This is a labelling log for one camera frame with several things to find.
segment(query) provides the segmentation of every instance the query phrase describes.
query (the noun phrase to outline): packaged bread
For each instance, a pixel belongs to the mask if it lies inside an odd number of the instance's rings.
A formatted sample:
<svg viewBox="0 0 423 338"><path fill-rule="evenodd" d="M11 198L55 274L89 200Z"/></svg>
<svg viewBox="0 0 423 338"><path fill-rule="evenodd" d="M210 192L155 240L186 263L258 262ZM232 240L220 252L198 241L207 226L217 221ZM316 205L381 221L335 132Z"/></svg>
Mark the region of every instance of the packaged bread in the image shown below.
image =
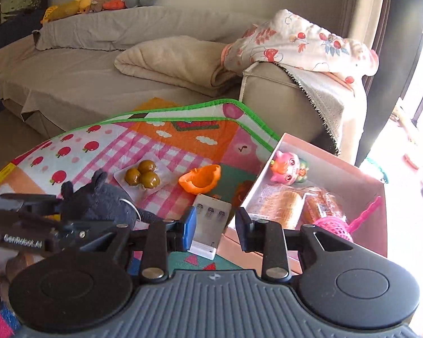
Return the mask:
<svg viewBox="0 0 423 338"><path fill-rule="evenodd" d="M265 185L247 212L259 219L278 222L284 229L295 229L301 217L303 199L299 192L284 184Z"/></svg>
<svg viewBox="0 0 423 338"><path fill-rule="evenodd" d="M332 193L318 187L301 188L298 191L301 192L301 195L305 195L305 203L301 213L304 223L314 223L327 216L346 219Z"/></svg>

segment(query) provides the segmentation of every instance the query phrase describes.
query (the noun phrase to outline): orange toy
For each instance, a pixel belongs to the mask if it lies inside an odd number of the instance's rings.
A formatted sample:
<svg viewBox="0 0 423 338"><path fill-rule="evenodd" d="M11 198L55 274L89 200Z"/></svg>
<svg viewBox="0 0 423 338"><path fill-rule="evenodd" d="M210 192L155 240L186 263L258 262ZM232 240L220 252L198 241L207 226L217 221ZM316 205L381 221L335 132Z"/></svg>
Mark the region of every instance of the orange toy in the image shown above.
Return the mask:
<svg viewBox="0 0 423 338"><path fill-rule="evenodd" d="M122 10L125 9L124 0L111 0L102 5L104 10Z"/></svg>
<svg viewBox="0 0 423 338"><path fill-rule="evenodd" d="M221 167L208 165L203 168L193 169L179 178L179 184L188 193L207 193L217 186L221 179Z"/></svg>

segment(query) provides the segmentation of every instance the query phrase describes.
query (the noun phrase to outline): green mat border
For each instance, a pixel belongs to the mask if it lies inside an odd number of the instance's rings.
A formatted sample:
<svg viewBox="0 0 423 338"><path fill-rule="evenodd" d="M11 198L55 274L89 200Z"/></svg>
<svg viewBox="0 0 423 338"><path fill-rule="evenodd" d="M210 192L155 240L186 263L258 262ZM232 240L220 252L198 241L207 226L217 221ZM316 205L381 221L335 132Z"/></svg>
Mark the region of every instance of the green mat border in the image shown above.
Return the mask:
<svg viewBox="0 0 423 338"><path fill-rule="evenodd" d="M113 123L124 123L124 122L185 122L185 121L233 121L236 122L241 128L243 128L248 134L253 136L261 145L265 147L268 151L272 152L274 147L269 145L265 140L261 139L259 135L257 135L252 129L248 128L246 125L240 123L237 119L228 118L228 117L159 117L159 118L122 118L122 119L115 119L122 116L131 116L133 114L138 113L157 113L157 112L174 112L179 110L189 110L189 109L201 109L201 108L208 108L213 107L220 104L225 103L232 103L240 108L245 114L247 114L256 124L258 124L269 136L271 136L275 141L280 141L280 136L278 136L274 131L268 127L264 121L262 121L250 108L244 105L242 102L235 100L235 99L217 99L212 100L205 103L194 104L194 105L187 105L184 107L176 107L176 108L161 108L161 109L151 109L151 110L139 110L139 111L132 111L119 114L114 117L110 117L108 119L104 119L94 124L89 124L87 126L78 127L71 131L62 133L61 135L53 137L53 139L65 136L71 132L75 132L81 130L83 128L95 126L97 124L113 124Z"/></svg>

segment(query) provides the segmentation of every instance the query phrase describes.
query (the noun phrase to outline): cardboard box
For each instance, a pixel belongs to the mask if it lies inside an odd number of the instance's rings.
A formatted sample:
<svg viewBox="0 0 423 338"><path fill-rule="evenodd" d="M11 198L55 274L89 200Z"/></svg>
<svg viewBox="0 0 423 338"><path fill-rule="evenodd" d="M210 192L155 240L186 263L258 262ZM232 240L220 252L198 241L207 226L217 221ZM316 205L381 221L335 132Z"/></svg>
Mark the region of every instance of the cardboard box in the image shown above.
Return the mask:
<svg viewBox="0 0 423 338"><path fill-rule="evenodd" d="M307 183L294 184L295 187L316 185L334 194L348 223L356 219L377 196L381 196L381 206L353 233L354 242L387 257L387 212L385 205L384 184L345 161L304 142L291 135L284 134L276 149L271 154L262 172L243 201L247 207L256 196L260 185L269 181L271 170L269 163L277 150L292 152L307 161L309 166ZM235 220L232 220L222 235L218 255L243 268L252 268L260 274L262 255L259 253L244 253L241 251L238 235L235 230ZM292 271L301 273L299 261L295 252L289 252Z"/></svg>

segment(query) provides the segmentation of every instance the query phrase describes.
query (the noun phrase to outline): gray stuffed mouse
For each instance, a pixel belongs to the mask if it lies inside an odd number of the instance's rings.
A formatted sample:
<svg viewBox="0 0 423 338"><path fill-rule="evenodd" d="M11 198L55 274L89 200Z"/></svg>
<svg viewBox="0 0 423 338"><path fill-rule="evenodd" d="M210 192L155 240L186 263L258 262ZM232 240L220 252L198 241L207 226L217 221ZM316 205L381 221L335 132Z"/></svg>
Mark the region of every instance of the gray stuffed mouse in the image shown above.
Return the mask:
<svg viewBox="0 0 423 338"><path fill-rule="evenodd" d="M91 183L73 191L72 182L67 181L61 186L64 202L61 204L62 220L113 220L116 224L127 224L132 228L139 220L153 223L162 219L152 212L137 209L120 187L106 183L107 173L103 169L97 170L92 176Z"/></svg>

